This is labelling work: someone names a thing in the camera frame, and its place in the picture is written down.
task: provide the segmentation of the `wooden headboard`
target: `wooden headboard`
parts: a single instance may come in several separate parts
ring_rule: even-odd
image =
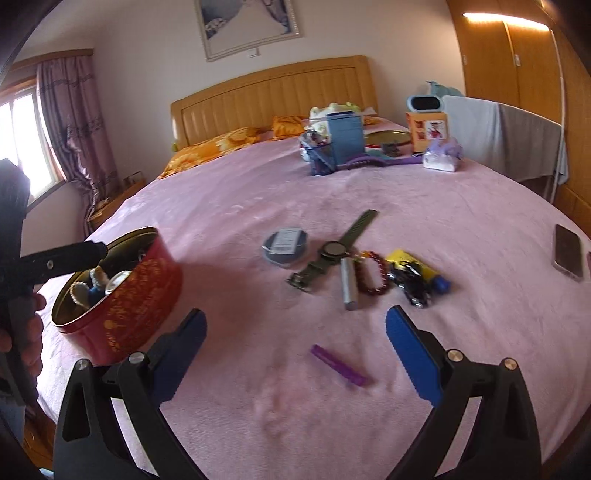
[[[177,100],[171,105],[175,142],[184,148],[240,127],[268,127],[274,115],[307,116],[330,102],[378,110],[367,57],[283,65]]]

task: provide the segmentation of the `gray towel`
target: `gray towel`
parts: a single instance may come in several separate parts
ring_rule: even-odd
[[[445,96],[443,101],[450,135],[467,158],[515,181],[554,176],[556,165],[558,183],[569,179],[560,124],[489,100]]]
[[[569,165],[562,127],[535,113],[499,104],[507,155],[507,176],[516,181],[554,176],[558,184],[569,179]]]

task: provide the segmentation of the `picture frame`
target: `picture frame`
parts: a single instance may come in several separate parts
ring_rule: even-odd
[[[300,35],[292,0],[194,0],[207,61]]]

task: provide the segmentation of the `purple marker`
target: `purple marker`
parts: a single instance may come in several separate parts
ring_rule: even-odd
[[[314,345],[310,349],[310,352],[312,353],[312,355],[320,358],[320,360],[322,360],[326,365],[331,367],[333,370],[336,370],[343,377],[345,377],[347,380],[349,380],[351,383],[354,383],[358,387],[363,387],[367,383],[367,378],[365,378],[361,374],[358,374],[351,367],[345,365],[334,355],[324,350],[321,346]]]

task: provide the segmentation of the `curtain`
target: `curtain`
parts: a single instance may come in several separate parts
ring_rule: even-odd
[[[82,193],[84,230],[98,202],[120,191],[100,111],[92,57],[49,60],[37,66],[38,96],[49,143],[66,181]]]

